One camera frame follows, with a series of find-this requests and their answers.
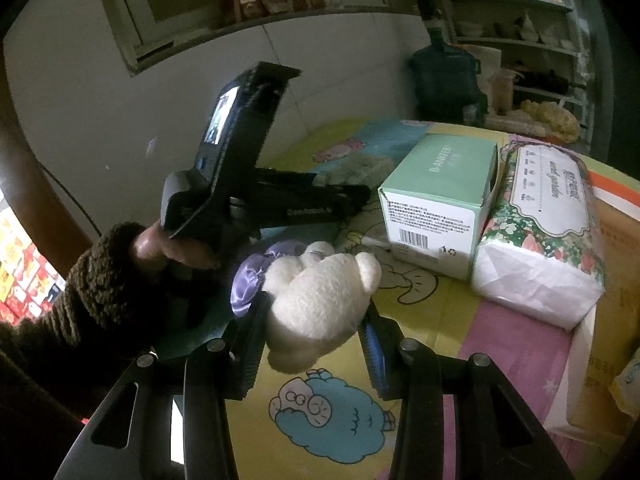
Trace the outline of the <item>brown fuzzy sleeve forearm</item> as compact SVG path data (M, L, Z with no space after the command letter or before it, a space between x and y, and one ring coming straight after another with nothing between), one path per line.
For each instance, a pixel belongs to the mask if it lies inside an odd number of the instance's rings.
M163 337L158 274L134 261L137 223L80 256L41 318L1 326L1 400L83 418L134 358Z

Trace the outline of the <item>person's left hand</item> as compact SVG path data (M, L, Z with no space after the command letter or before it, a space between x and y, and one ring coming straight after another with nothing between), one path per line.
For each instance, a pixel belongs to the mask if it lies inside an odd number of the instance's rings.
M219 261L204 243L171 238L158 221L134 239L131 253L137 265L148 271L162 270L171 261L200 270L220 267Z

